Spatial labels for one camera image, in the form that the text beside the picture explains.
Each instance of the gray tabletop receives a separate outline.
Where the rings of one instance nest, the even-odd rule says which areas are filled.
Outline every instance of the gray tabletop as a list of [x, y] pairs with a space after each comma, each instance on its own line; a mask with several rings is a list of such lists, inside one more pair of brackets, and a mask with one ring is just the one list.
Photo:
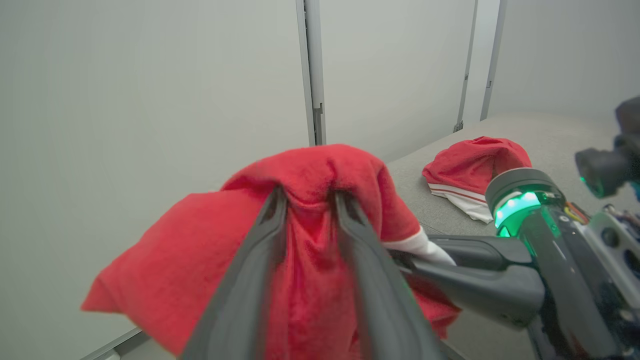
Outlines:
[[[413, 211], [427, 233], [494, 235], [493, 222], [471, 220], [447, 199], [431, 195], [422, 176], [424, 165], [452, 144], [480, 136], [507, 138], [519, 143], [529, 154], [533, 167], [546, 172], [569, 201], [589, 213], [607, 203], [619, 209], [640, 211], [629, 186], [616, 197], [598, 200], [582, 184], [573, 156], [595, 147], [611, 149], [619, 132], [616, 123], [594, 123], [544, 113], [512, 113], [486, 119], [475, 126], [440, 139], [388, 164], [400, 197]], [[464, 311], [449, 329], [449, 344], [470, 360], [534, 359], [525, 332], [515, 332], [481, 316]]]

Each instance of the red cloth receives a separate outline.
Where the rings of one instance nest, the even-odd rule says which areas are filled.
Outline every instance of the red cloth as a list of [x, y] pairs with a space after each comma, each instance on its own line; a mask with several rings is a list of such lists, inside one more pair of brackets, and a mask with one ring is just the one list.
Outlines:
[[[328, 193], [351, 191], [383, 241], [408, 238], [420, 225], [385, 164], [345, 145], [283, 152], [242, 169], [218, 192], [188, 195], [99, 274], [82, 309], [124, 313], [179, 355], [276, 184], [289, 198], [287, 255], [274, 276], [266, 358], [357, 357], [353, 284]], [[459, 310], [430, 291], [415, 297], [445, 336]]]
[[422, 175], [430, 186], [448, 185], [484, 195], [494, 177], [520, 167], [531, 167], [529, 155], [522, 146], [508, 139], [482, 136], [440, 151], [424, 167]]

